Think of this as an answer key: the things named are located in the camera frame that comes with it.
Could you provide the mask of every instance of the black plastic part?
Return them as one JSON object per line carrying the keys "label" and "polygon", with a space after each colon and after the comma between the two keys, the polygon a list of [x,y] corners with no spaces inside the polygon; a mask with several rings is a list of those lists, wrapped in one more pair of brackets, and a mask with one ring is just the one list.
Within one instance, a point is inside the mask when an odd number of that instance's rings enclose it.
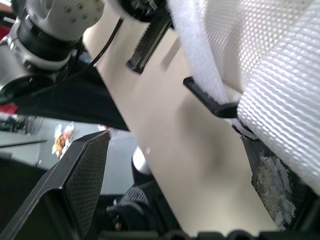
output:
{"label": "black plastic part", "polygon": [[48,35],[27,17],[26,11],[23,13],[17,35],[20,42],[31,53],[53,62],[65,60],[76,43],[75,41],[61,41]]}
{"label": "black plastic part", "polygon": [[127,67],[138,74],[142,74],[171,25],[172,21],[169,16],[155,16],[142,36],[131,59],[126,63]]}
{"label": "black plastic part", "polygon": [[155,16],[159,12],[159,3],[165,2],[164,0],[154,0],[155,4],[158,6],[157,9],[150,8],[150,11],[145,12],[142,10],[139,10],[138,8],[134,7],[134,2],[138,3],[137,0],[118,0],[118,3],[120,6],[125,10],[131,17],[144,22],[144,23],[150,23]]}
{"label": "black plastic part", "polygon": [[318,232],[262,232],[258,237],[251,236],[244,231],[232,232],[228,237],[217,232],[199,233],[191,238],[183,231],[172,231],[165,236],[158,236],[156,232],[103,232],[98,240],[318,240]]}
{"label": "black plastic part", "polygon": [[192,77],[184,79],[183,84],[206,106],[209,111],[218,118],[237,118],[238,102],[219,104],[195,83]]}
{"label": "black plastic part", "polygon": [[0,240],[83,239],[99,199],[110,138],[98,132],[74,141],[33,188]]}

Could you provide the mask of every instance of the black fabric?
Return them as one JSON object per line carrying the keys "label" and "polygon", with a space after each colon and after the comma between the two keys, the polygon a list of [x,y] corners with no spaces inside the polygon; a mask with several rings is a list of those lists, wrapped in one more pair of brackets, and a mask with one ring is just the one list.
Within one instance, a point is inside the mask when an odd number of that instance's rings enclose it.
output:
{"label": "black fabric", "polygon": [[[84,68],[79,61],[75,71]],[[66,121],[106,125],[129,131],[98,71],[92,67],[82,76],[26,102],[16,102],[17,113]]]}

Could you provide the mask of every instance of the black plastic buckle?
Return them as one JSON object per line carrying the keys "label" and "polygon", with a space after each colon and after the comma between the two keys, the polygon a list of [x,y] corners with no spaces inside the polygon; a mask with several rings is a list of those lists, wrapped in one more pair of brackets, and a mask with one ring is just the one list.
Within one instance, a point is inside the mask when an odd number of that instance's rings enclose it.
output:
{"label": "black plastic buckle", "polygon": [[236,119],[237,108],[239,102],[231,102],[226,104],[219,104],[195,83],[194,79],[190,76],[184,79],[185,85],[205,106],[209,111],[218,118],[222,119]]}

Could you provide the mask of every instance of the black plastic clip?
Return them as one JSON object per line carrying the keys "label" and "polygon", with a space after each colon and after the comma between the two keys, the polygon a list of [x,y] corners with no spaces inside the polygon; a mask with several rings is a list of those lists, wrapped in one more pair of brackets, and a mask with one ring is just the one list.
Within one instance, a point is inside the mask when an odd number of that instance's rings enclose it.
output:
{"label": "black plastic clip", "polygon": [[172,20],[169,15],[155,16],[140,39],[131,59],[126,63],[126,66],[137,74],[142,74],[171,26]]}
{"label": "black plastic clip", "polygon": [[222,119],[238,118],[237,108],[239,102],[219,104],[207,93],[203,92],[202,89],[195,83],[192,77],[187,77],[186,79],[184,79],[183,85],[185,85],[216,117]]}

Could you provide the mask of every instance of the robotic arm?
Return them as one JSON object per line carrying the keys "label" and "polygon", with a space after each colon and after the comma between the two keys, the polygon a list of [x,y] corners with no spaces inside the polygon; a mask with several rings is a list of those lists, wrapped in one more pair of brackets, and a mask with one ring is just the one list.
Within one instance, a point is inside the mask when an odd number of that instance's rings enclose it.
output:
{"label": "robotic arm", "polygon": [[86,29],[102,17],[105,1],[124,18],[150,22],[127,63],[141,74],[172,26],[165,0],[13,1],[19,16],[0,41],[0,98],[14,100],[55,85]]}
{"label": "robotic arm", "polygon": [[104,6],[101,0],[26,0],[9,35],[0,41],[0,96],[12,98],[54,85]]}

